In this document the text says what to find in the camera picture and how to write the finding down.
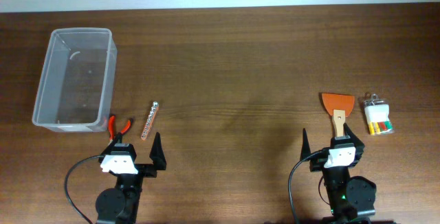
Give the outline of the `clear plastic container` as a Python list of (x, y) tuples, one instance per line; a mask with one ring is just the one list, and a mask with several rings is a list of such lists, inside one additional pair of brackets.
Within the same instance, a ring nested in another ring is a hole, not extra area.
[(52, 32), (32, 123), (54, 132), (107, 130), (118, 50), (112, 31), (71, 27)]

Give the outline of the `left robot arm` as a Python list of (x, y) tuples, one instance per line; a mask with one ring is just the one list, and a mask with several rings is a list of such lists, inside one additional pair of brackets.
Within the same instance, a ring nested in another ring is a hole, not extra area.
[(156, 178), (166, 170), (166, 158), (160, 133), (155, 134), (149, 154), (150, 164), (137, 164), (137, 154), (132, 144), (122, 143), (117, 135), (102, 152), (99, 160), (103, 172), (116, 177), (115, 186), (101, 192), (96, 199), (97, 223), (133, 224), (137, 221), (142, 184), (145, 178)]

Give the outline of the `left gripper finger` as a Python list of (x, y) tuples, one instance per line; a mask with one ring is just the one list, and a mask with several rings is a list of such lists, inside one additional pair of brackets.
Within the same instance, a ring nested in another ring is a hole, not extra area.
[(113, 146), (114, 144), (121, 143), (122, 142), (122, 136), (123, 136), (123, 134), (121, 134), (121, 133), (117, 133), (116, 135), (113, 135), (110, 138), (109, 146)]
[(156, 170), (166, 170), (167, 163), (159, 132), (156, 132), (155, 134), (149, 157), (152, 160)]

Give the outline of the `orange socket bit rail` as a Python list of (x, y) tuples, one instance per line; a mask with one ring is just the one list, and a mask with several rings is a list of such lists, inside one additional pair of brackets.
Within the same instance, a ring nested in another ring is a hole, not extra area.
[(140, 139), (141, 140), (146, 140), (147, 137), (149, 136), (149, 133), (151, 132), (151, 129), (153, 127), (153, 123), (155, 120), (155, 116), (157, 115), (157, 112), (159, 110), (159, 102), (153, 102), (152, 106), (151, 106), (151, 110), (148, 113), (145, 125), (144, 125), (144, 129), (142, 130)]

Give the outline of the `red handled pliers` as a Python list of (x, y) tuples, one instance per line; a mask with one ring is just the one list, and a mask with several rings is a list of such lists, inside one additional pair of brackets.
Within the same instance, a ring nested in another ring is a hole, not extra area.
[(111, 114), (109, 116), (109, 123), (108, 123), (109, 141), (112, 142), (118, 134), (125, 135), (132, 127), (132, 124), (133, 124), (133, 119), (129, 118), (124, 128), (121, 131), (116, 132), (116, 116), (114, 114)]

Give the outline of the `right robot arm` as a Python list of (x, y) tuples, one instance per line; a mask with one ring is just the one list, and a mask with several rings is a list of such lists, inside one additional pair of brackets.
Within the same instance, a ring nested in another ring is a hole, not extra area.
[(329, 147), (311, 152), (306, 130), (302, 131), (300, 161), (309, 162), (311, 172), (321, 172), (331, 216), (322, 223), (370, 223), (375, 214), (377, 187), (368, 179), (349, 174), (364, 152), (364, 143), (343, 125), (344, 135), (331, 138)]

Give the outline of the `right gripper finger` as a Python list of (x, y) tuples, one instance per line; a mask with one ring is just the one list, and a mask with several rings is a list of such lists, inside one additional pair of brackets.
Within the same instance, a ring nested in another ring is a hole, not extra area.
[(306, 128), (302, 130), (302, 146), (300, 151), (300, 160), (301, 161), (308, 161), (309, 156), (311, 155), (309, 140), (307, 137), (307, 131)]
[(364, 143), (353, 133), (347, 123), (344, 123), (344, 133), (350, 137), (351, 143), (353, 143), (356, 148), (364, 148)]

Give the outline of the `orange scraper wooden handle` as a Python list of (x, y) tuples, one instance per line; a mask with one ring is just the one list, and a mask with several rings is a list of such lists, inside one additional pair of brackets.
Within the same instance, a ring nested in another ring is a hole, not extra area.
[(321, 98), (324, 108), (331, 116), (335, 137), (343, 137), (344, 124), (353, 110), (355, 97), (336, 93), (322, 93)]

